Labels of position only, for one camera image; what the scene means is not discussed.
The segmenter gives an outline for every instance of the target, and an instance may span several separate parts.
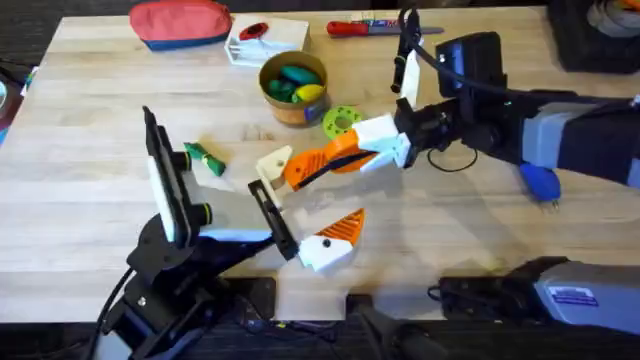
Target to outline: orange plastic piece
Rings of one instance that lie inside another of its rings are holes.
[[[632,8],[640,11],[640,0],[624,0],[624,2]]]
[[[364,209],[359,209],[317,232],[316,235],[347,240],[355,246],[358,237],[360,237],[362,226],[364,226]]]
[[[307,150],[289,160],[287,166],[284,168],[284,178],[293,190],[298,191],[300,190],[300,182],[322,169],[329,162],[360,152],[362,152],[362,150],[358,148],[358,134],[356,134],[355,130],[349,130],[333,139],[324,149]],[[374,155],[367,156],[332,171],[337,174],[356,171],[371,160],[373,156]]]

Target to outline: yellow container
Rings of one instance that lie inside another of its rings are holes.
[[[305,101],[297,104],[278,101],[267,93],[269,82],[278,79],[280,69],[286,65],[298,66],[313,71],[320,80],[324,90],[322,95],[313,101]],[[302,51],[287,51],[280,53],[266,63],[260,69],[260,88],[271,107],[271,112],[278,121],[291,126],[306,126],[319,122],[322,115],[329,109],[329,97],[327,95],[327,70],[322,62],[315,56]]]

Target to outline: green toy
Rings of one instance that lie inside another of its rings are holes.
[[[269,81],[267,93],[278,101],[291,102],[291,97],[295,91],[296,86],[291,81],[275,79]]]
[[[324,114],[322,128],[331,140],[351,129],[351,125],[360,122],[362,114],[352,106],[336,106]]]
[[[322,85],[320,78],[314,72],[298,66],[287,65],[280,68],[280,74],[298,85]]]
[[[192,159],[202,161],[216,176],[222,176],[224,170],[227,168],[224,162],[209,154],[207,150],[198,143],[184,143],[184,147]]]

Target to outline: red pouch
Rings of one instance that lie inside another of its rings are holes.
[[[223,41],[231,30],[226,6],[210,0],[165,0],[136,5],[129,22],[152,51]]]

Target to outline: label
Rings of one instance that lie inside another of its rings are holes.
[[[587,288],[573,286],[550,286],[549,293],[557,304],[598,306],[593,292]]]
[[[322,99],[304,108],[304,120],[312,122],[327,111],[328,105],[327,96],[324,95]]]

